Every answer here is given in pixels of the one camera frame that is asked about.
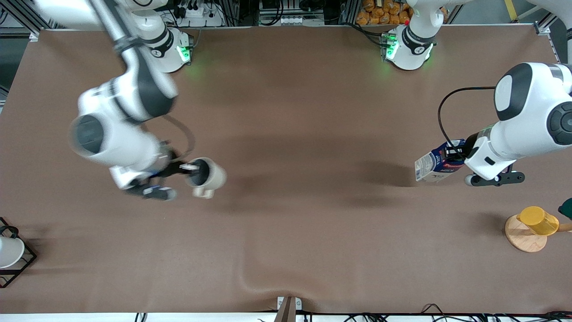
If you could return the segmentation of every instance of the white mug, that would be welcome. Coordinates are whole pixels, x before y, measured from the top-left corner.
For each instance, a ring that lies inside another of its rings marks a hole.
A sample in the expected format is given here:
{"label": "white mug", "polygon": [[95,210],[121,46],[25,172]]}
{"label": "white mug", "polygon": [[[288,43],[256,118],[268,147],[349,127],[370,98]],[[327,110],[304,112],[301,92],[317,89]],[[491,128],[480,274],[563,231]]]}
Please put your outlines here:
{"label": "white mug", "polygon": [[[10,230],[12,236],[1,236],[4,230]],[[0,227],[0,268],[10,267],[24,255],[24,242],[18,238],[18,229],[12,226]]]}
{"label": "white mug", "polygon": [[193,195],[197,198],[211,199],[215,190],[227,181],[224,169],[209,158],[193,159],[189,164],[197,166],[200,171],[197,175],[187,176],[187,183],[193,187]]}

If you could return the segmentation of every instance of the wooden base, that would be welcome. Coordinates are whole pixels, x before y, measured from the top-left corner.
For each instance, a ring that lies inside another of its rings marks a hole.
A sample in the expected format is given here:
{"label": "wooden base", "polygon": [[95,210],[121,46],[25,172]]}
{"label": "wooden base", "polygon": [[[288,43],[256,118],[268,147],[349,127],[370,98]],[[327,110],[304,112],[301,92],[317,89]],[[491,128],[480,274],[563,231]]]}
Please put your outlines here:
{"label": "wooden base", "polygon": [[535,235],[524,223],[519,222],[517,215],[506,220],[505,235],[517,249],[526,253],[535,253],[546,246],[546,236]]}

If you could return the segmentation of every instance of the brown tabletop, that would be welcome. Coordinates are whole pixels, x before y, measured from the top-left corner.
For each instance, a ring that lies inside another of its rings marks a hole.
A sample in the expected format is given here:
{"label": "brown tabletop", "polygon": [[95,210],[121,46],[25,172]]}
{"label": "brown tabletop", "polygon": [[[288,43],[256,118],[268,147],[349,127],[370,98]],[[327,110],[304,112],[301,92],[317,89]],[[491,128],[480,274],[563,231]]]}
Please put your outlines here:
{"label": "brown tabletop", "polygon": [[[530,25],[447,26],[437,40],[404,72],[350,28],[203,31],[173,74],[171,115],[228,181],[201,200],[171,177],[179,196],[160,202],[124,194],[69,148],[77,97],[122,73],[106,35],[42,32],[0,116],[0,215],[38,259],[0,290],[0,312],[263,311],[285,294],[316,312],[570,309],[572,235],[526,254],[502,228],[572,197],[572,149],[517,162],[526,181],[500,188],[465,186],[468,169],[438,184],[413,171],[444,142],[443,96],[555,62],[549,40]],[[492,94],[450,98],[452,138],[495,121]],[[184,148],[164,120],[148,127]]]}

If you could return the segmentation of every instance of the black rack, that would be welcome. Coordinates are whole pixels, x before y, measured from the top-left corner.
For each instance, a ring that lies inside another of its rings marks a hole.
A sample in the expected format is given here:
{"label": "black rack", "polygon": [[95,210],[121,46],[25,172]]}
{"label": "black rack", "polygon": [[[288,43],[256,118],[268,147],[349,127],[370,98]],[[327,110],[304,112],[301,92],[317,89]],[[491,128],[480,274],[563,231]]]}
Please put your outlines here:
{"label": "black rack", "polygon": [[[8,223],[4,220],[4,218],[0,217],[0,222],[2,222],[2,226],[8,226]],[[9,268],[0,268],[0,288],[7,287],[12,281],[16,279],[22,272],[34,262],[37,255],[33,250],[28,247],[26,242],[24,242],[24,254],[22,258],[20,258],[14,265],[10,266]]]}

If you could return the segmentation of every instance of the yellow strip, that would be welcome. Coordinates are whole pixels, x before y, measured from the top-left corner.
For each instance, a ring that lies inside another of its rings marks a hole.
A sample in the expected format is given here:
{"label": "yellow strip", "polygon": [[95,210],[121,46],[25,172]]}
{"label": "yellow strip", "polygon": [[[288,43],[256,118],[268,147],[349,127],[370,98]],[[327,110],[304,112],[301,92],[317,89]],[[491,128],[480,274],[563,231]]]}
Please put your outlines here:
{"label": "yellow strip", "polygon": [[514,9],[513,0],[505,0],[506,10],[509,12],[510,21],[515,21],[518,17],[517,11]]}

